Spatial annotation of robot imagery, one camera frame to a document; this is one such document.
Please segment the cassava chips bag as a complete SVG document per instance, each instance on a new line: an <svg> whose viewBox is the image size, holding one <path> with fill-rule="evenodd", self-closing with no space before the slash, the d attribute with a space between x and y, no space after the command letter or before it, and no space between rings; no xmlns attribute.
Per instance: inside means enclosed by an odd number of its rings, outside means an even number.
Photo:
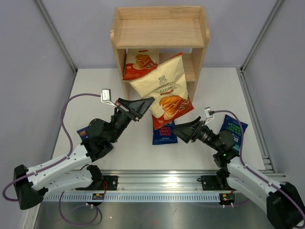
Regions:
<svg viewBox="0 0 305 229"><path fill-rule="evenodd" d="M159 53L159 49L129 49L123 79L138 79L154 70L160 62Z"/></svg>
<svg viewBox="0 0 305 229"><path fill-rule="evenodd" d="M130 81L130 85L142 99L154 98L149 107L154 129L160 129L193 110L182 53L159 64L145 76Z"/></svg>

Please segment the blue sea salt vinegar bag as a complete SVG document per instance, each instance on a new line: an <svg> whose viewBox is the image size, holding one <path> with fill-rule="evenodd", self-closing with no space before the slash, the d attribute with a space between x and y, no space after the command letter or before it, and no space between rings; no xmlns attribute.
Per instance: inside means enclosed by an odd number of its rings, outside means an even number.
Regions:
<svg viewBox="0 0 305 229"><path fill-rule="evenodd" d="M248 127L248 124L243 123L243 122L240 122L240 124L242 125L243 132L245 132ZM224 130L227 130L230 133L232 133L233 140L235 141L234 150L240 152L242 134L241 134L241 128L240 128L239 122L236 119L234 119L233 117L226 114L219 132L222 132Z"/></svg>

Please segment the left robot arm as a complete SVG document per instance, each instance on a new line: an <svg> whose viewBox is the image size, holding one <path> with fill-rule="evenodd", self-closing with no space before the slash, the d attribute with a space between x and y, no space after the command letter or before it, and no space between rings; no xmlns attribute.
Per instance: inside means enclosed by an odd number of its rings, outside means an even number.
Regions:
<svg viewBox="0 0 305 229"><path fill-rule="evenodd" d="M95 118L88 124L87 138L68 153L33 167L14 168L14 189L21 210L40 204L54 192L69 189L97 190L103 175L93 162L106 156L131 121L139 121L154 102L149 97L140 100L118 98L109 122Z"/></svg>

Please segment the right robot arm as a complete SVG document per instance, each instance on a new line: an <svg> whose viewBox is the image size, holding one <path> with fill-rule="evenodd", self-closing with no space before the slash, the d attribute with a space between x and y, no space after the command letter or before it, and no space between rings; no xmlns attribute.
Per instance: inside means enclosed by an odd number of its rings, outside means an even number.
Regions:
<svg viewBox="0 0 305 229"><path fill-rule="evenodd" d="M305 206L294 185L282 184L242 160L228 130L215 134L200 118L177 125L174 133L185 143L201 141L216 150L213 159L219 170L216 183L235 189L259 206L276 229L303 229Z"/></svg>

